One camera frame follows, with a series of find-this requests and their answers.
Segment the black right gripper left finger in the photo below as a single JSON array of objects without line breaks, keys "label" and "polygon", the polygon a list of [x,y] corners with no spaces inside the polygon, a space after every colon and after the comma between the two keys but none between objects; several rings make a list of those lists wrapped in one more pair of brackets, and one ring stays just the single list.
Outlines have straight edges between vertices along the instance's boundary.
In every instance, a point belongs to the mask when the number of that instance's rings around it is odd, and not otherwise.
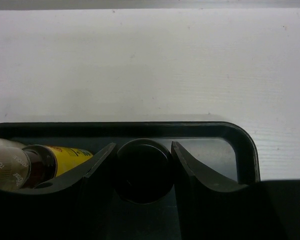
[{"label": "black right gripper left finger", "polygon": [[113,197],[110,143],[34,189],[0,190],[0,240],[104,240]]}]

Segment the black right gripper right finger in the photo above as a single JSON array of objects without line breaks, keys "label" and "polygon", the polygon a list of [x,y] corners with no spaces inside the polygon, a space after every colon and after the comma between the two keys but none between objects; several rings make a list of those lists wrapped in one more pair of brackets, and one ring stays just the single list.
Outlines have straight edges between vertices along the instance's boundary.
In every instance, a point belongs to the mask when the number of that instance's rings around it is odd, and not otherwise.
[{"label": "black right gripper right finger", "polygon": [[184,240],[300,240],[300,180],[240,184],[173,142]]}]

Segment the yellow label brown bottle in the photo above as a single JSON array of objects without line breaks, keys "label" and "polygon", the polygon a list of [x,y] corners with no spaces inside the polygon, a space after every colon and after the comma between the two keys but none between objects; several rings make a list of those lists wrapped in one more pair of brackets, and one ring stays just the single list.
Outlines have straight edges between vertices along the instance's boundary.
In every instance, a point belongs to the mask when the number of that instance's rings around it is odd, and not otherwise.
[{"label": "yellow label brown bottle", "polygon": [[93,157],[85,149],[24,145],[0,138],[0,190],[33,189]]}]

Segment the dark spice jar black lid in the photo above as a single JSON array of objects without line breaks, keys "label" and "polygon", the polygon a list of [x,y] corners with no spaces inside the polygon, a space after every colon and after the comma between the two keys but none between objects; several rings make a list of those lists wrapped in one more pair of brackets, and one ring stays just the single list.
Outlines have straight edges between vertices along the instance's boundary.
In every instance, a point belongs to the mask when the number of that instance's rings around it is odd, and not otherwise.
[{"label": "dark spice jar black lid", "polygon": [[113,185],[123,200],[147,205],[164,198],[174,185],[172,155],[161,143],[139,138],[116,154]]}]

